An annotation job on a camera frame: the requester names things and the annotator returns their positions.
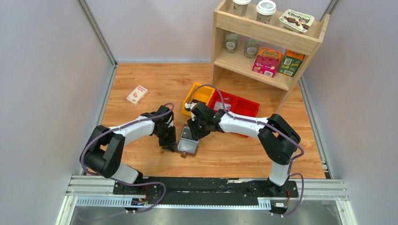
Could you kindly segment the glass jar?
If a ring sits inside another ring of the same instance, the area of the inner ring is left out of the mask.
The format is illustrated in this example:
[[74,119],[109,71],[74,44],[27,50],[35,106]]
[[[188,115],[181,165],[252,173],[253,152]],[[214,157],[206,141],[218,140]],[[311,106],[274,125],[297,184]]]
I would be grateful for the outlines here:
[[237,50],[239,34],[227,31],[225,35],[224,50],[227,53],[234,53]]
[[244,55],[248,59],[255,58],[258,54],[260,41],[254,38],[248,38],[245,43]]

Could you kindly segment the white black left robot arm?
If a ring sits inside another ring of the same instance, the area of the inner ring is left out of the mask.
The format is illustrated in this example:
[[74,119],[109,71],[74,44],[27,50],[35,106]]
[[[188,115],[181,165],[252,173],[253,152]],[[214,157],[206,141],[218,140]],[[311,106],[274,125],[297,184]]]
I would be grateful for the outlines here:
[[161,105],[155,112],[141,114],[125,124],[94,128],[80,156],[83,170],[90,175],[100,175],[122,184],[134,184],[141,172],[122,162],[125,146],[144,137],[156,136],[163,150],[177,150],[176,128],[173,125],[174,105]]

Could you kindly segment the red plastic bin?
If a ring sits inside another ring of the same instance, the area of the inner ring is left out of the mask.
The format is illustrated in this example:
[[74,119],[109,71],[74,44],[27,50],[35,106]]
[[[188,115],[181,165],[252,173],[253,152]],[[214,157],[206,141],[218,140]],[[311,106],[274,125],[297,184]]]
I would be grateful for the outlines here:
[[[237,101],[237,96],[224,92],[222,90],[220,91],[220,93],[222,94],[224,103],[230,104],[231,105],[230,111],[235,113],[236,112],[235,102]],[[208,107],[217,112],[218,110],[222,109],[221,103],[222,103],[221,97],[219,93],[215,91],[208,103]]]
[[259,108],[259,103],[246,98],[237,97],[230,108],[230,112],[243,116],[257,117]]

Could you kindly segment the green orange snack box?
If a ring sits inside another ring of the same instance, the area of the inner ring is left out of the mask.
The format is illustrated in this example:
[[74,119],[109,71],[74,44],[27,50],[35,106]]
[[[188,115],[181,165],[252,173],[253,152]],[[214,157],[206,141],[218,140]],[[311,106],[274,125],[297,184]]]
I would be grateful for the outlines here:
[[304,58],[304,54],[286,49],[282,59],[280,60],[278,73],[294,77]]

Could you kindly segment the wooden two-tier shelf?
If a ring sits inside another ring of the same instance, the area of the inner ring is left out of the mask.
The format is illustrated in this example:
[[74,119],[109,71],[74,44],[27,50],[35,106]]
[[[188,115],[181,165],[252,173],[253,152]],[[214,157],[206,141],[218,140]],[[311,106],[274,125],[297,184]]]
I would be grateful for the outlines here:
[[[270,24],[263,24],[255,20],[257,15],[255,4],[249,4],[246,15],[241,17],[233,14],[231,0],[221,1],[213,16],[212,84],[217,83],[219,75],[226,69],[279,88],[282,90],[282,95],[278,105],[275,106],[275,111],[279,112],[321,47],[330,18],[329,14],[325,14],[320,21],[313,23],[306,34],[298,34],[279,27],[279,16],[282,14],[281,11],[277,11]],[[229,31],[241,37],[236,53],[227,53],[223,47],[226,33]],[[248,59],[243,55],[245,37],[256,39],[261,46],[281,52],[288,49],[301,53],[304,55],[304,60],[293,77],[277,73],[271,78],[255,73],[252,71],[254,59]]]

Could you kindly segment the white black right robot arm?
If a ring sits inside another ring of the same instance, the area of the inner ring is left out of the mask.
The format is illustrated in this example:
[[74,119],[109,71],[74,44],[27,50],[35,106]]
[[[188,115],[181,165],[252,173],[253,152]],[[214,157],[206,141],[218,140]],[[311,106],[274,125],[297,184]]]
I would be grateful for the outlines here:
[[258,139],[272,160],[268,180],[276,187],[285,186],[300,136],[280,115],[255,118],[223,109],[214,111],[201,101],[186,103],[185,109],[191,113],[187,124],[194,140],[200,140],[211,132],[236,133]]

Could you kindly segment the red plastic bin far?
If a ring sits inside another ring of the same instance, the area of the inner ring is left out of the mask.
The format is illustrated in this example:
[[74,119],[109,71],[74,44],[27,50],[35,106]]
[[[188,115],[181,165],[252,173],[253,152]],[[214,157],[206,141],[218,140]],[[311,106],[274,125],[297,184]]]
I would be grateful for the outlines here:
[[243,116],[257,117],[259,108],[259,103],[246,98],[237,97],[230,108],[230,112]]

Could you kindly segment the glass jar left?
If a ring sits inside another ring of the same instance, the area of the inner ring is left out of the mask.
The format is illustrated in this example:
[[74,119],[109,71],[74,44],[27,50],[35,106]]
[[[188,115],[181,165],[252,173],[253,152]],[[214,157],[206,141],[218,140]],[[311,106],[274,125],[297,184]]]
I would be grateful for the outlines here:
[[237,50],[239,34],[227,31],[225,35],[224,50],[227,53],[234,53]]

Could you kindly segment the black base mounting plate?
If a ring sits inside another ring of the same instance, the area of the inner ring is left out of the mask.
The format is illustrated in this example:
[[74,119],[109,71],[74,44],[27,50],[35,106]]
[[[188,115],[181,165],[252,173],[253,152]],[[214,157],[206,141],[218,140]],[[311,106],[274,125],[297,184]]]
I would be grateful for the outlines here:
[[285,191],[269,190],[268,180],[239,180],[238,178],[194,178],[194,177],[146,177],[138,183],[146,183],[145,187],[128,187],[116,183],[113,193],[116,195],[144,195],[150,203],[156,202],[163,192],[166,193],[161,204],[172,205],[221,205],[221,206],[254,206],[258,205],[259,197],[299,197],[297,184],[288,181]]

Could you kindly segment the paper cup left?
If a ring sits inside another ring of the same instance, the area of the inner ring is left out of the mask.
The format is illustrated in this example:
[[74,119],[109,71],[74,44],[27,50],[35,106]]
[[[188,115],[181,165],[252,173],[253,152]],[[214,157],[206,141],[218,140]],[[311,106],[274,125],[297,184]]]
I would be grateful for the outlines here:
[[251,0],[233,0],[233,14],[237,16],[245,16],[247,7]]

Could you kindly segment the white pink card box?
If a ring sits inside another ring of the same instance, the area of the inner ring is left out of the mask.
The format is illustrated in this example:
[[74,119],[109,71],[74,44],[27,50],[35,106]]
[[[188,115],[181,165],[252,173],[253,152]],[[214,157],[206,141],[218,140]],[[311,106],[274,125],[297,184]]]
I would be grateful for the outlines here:
[[149,93],[145,87],[138,85],[127,97],[126,100],[134,105],[138,105]]

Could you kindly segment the card in red bin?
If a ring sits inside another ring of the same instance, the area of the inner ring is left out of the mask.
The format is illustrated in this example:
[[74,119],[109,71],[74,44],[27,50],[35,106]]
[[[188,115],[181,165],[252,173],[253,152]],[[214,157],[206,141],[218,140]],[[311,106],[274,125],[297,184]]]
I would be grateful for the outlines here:
[[227,103],[221,103],[221,108],[225,109],[226,111],[230,111],[231,105]]

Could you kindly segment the red plastic bin near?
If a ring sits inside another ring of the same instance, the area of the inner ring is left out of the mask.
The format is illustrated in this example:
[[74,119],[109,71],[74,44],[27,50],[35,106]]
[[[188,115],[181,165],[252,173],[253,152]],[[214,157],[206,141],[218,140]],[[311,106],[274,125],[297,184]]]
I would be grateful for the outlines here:
[[[237,96],[224,92],[222,90],[220,91],[220,93],[222,94],[224,103],[230,104],[231,105],[230,111],[235,113],[236,112],[235,102],[237,101]],[[218,110],[222,109],[221,103],[222,103],[221,97],[219,93],[215,91],[208,103],[208,107],[217,112]]]

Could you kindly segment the pink orange snack box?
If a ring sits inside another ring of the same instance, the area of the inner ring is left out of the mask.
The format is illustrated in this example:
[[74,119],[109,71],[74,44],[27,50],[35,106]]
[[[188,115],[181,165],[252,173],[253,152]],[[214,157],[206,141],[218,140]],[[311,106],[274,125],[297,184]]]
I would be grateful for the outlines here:
[[262,47],[254,61],[252,71],[268,77],[274,77],[278,71],[281,58],[281,52]]

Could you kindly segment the glass jar right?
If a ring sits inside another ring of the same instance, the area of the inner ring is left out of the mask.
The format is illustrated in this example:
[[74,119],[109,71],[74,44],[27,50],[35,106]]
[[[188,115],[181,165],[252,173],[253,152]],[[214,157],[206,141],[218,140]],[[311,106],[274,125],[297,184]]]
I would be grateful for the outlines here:
[[258,54],[260,41],[254,38],[248,38],[245,43],[244,55],[248,59],[255,58]]

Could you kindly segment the Chobani yogurt cup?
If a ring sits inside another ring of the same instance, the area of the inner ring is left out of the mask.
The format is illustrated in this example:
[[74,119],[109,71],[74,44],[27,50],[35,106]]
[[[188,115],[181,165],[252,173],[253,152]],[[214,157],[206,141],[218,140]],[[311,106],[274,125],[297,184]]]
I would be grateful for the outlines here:
[[288,9],[279,17],[279,20],[282,27],[286,30],[306,33],[314,23],[315,18],[312,15]]

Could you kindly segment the paper cup white lid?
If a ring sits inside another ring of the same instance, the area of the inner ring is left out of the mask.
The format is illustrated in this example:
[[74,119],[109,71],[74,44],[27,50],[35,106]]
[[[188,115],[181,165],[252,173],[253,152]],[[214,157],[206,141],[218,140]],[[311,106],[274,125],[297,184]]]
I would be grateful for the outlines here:
[[271,0],[261,0],[256,6],[256,11],[256,21],[269,24],[272,16],[276,12],[276,4]]

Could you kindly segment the grey VIP card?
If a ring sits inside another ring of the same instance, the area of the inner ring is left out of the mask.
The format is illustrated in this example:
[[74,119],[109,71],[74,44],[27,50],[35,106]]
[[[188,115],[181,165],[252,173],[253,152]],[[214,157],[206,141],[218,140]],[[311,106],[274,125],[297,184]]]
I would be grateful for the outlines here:
[[192,136],[191,130],[189,127],[184,127],[182,130],[181,137],[188,140],[195,140]]

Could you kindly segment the brown leather card holder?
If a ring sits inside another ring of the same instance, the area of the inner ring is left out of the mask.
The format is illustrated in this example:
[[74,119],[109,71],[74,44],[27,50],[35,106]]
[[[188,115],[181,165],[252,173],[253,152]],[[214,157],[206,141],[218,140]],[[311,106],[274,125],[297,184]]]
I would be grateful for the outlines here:
[[195,140],[184,139],[180,135],[179,143],[177,145],[177,152],[180,153],[180,156],[182,158],[187,158],[188,156],[193,156],[193,157],[196,156],[198,148],[199,148],[199,140],[195,141]]

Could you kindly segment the yellow plastic bin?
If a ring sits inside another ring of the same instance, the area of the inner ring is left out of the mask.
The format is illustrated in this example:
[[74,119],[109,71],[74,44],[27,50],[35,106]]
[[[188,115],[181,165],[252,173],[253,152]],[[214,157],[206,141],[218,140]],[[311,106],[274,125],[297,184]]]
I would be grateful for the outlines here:
[[186,103],[196,103],[198,101],[204,102],[206,105],[209,104],[209,101],[211,100],[211,97],[213,96],[215,89],[209,86],[204,86],[199,88],[197,91],[193,93],[195,89],[197,89],[199,86],[201,86],[201,83],[195,82],[190,91],[188,92],[187,96],[185,97],[183,104],[182,104],[182,109],[181,112],[183,115],[186,116],[191,116],[191,113],[185,109],[185,104]]

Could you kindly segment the aluminium table frame rail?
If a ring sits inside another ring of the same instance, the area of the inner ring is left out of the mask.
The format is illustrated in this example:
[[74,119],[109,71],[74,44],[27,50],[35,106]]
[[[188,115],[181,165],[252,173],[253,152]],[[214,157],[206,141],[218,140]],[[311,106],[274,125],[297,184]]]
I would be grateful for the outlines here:
[[331,202],[332,214],[344,225],[357,223],[342,180],[290,179],[272,187],[260,178],[143,177],[142,187],[130,187],[100,176],[74,175],[56,223],[71,223],[75,208],[261,210],[273,215],[286,210],[297,215],[306,203]]

